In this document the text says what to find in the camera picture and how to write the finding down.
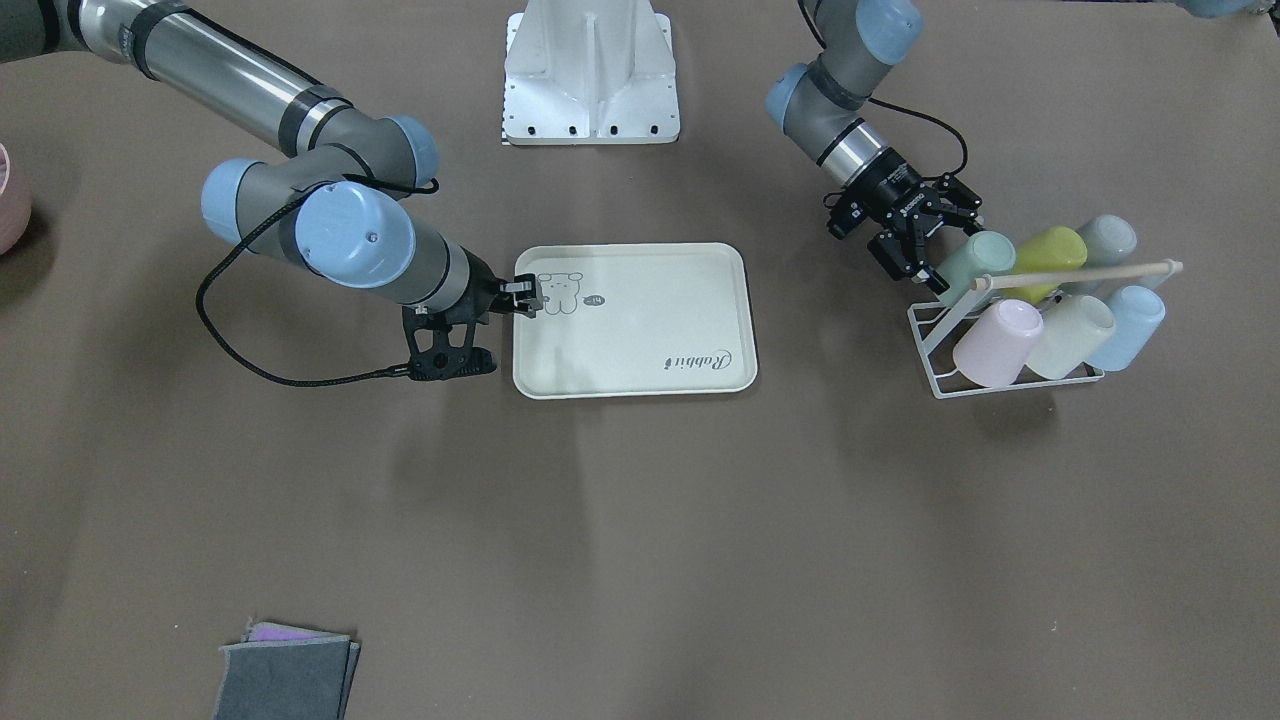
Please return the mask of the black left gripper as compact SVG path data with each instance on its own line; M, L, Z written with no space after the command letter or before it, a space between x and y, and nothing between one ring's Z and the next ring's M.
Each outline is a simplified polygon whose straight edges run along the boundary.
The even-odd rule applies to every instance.
M864 222L882 232L868 241L870 255L891 279L910 279L934 295L951 284L927 258L927 241L945 227L966 236L986 229L983 201L959 170L923 177L904 160L877 160L844 190L828 193L827 231L845 240Z

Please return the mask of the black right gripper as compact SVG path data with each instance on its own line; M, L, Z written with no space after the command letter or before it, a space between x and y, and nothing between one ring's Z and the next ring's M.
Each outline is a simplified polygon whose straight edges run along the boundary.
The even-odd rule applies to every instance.
M462 295L465 322L480 322L488 313L535 318L543 310L540 281L535 274L520 274L503 281L485 261L467 255L468 281Z

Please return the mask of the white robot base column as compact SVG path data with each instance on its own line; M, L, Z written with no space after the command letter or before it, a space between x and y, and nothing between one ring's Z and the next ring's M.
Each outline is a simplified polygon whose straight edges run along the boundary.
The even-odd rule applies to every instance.
M672 23L649 1L530 1L506 22L511 146L673 143Z

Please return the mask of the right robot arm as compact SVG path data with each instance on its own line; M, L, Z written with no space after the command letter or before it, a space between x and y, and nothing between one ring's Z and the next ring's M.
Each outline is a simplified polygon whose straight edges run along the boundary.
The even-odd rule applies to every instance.
M412 117L362 113L184 1L3 4L4 61L69 51L132 67L282 154L224 161L205 181L205 222L228 243L454 324L541 306L535 275L502 279L404 210L439 165Z

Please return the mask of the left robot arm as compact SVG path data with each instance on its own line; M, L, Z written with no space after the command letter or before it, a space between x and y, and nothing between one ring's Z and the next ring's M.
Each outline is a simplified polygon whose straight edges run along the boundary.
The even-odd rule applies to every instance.
M943 227L968 236L984 228L980 196L959 178L968 164L966 142L941 119L874 96L922 35L922 13L910 1L800 1L797 6L820 53L774 83L765 99L771 119L837 183L824 200L828 232L845 240L863 222L874 222L879 231L867 247L884 272L942 295L954 283L928 259L929 240ZM959 167L923 176L861 114L867 104L951 133L960 142Z

